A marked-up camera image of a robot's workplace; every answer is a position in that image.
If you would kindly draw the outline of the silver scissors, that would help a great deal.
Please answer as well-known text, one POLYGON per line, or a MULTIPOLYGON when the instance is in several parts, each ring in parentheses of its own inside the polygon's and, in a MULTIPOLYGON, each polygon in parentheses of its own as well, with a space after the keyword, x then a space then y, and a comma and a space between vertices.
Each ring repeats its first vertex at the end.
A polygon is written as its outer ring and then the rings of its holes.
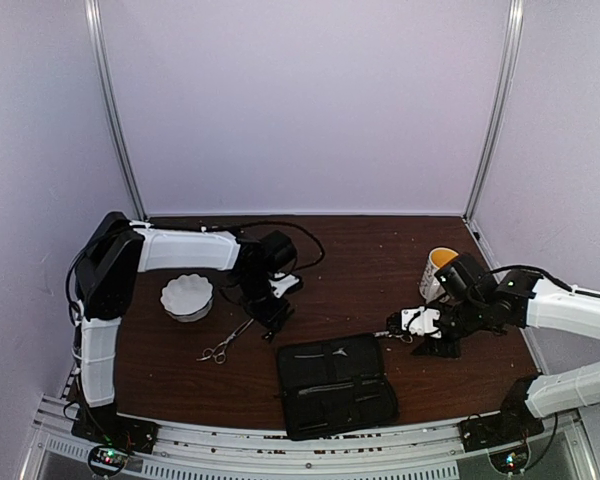
POLYGON ((395 340, 399 340, 400 342, 402 342, 404 344, 411 344, 413 342, 413 337, 409 334, 405 334, 404 332, 393 333, 388 330, 385 330, 385 331, 375 332, 374 337, 379 338, 379 339, 395 339, 395 340))
POLYGON ((213 361, 216 365, 222 365, 227 360, 227 350, 230 345, 239 338, 252 324, 254 319, 244 321, 235 330, 233 330, 224 340, 219 342, 214 347, 209 347, 203 350, 201 355, 196 359, 197 362, 213 361))

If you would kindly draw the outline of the black zip tool case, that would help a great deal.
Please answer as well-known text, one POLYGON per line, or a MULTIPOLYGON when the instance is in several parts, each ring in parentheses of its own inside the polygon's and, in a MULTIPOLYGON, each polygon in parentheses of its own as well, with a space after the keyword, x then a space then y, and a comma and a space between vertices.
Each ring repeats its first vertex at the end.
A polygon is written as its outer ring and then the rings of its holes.
POLYGON ((388 425, 398 400, 371 334, 278 349, 276 367, 286 435, 293 441, 388 425))

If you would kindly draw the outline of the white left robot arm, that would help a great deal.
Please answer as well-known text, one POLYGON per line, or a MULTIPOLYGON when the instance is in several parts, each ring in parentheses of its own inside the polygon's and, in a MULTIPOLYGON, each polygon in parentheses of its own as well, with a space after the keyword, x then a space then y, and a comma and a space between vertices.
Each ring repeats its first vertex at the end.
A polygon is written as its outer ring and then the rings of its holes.
POLYGON ((115 401, 114 363, 118 328, 129 309, 138 274, 152 270, 225 272, 240 288, 240 306, 271 340, 292 314, 286 294, 302 288, 284 272, 297 259, 289 236, 274 230, 250 238, 239 226, 198 230, 160 229, 108 213, 69 269, 67 296, 74 325, 73 355, 80 368, 88 410, 86 429, 103 444, 117 442, 124 424, 105 406, 115 401))

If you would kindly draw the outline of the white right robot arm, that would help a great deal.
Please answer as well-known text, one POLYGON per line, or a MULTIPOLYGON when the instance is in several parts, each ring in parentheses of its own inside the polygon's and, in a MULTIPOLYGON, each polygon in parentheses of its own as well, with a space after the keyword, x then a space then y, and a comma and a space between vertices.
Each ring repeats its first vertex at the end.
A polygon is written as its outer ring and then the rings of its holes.
MULTIPOLYGON (((484 269, 469 254, 433 273, 441 293, 386 320, 384 336, 421 338, 415 354, 457 358, 461 339, 506 326, 554 329, 600 340, 600 292, 569 285, 544 269, 512 265, 484 269)), ((600 361, 555 375, 518 380, 493 419, 499 440, 515 440, 531 420, 600 403, 600 361)))

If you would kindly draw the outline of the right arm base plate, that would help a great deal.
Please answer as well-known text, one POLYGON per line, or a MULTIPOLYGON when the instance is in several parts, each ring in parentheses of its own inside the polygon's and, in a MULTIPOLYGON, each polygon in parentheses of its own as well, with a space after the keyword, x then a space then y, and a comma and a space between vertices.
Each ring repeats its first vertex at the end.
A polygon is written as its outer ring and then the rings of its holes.
POLYGON ((485 450, 489 463, 500 474, 522 474, 531 465, 529 439, 544 432, 544 424, 521 414, 473 414, 459 423, 466 453, 485 450))

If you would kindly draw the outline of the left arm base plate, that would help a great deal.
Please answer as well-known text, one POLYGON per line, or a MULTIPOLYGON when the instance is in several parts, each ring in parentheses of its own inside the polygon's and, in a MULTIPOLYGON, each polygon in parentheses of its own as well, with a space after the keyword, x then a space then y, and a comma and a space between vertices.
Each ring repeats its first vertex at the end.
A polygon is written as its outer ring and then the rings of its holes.
POLYGON ((79 412, 71 434, 93 443, 87 453, 89 469, 98 476, 112 477, 121 473, 137 454, 153 452, 158 425, 128 417, 116 417, 107 424, 79 412))

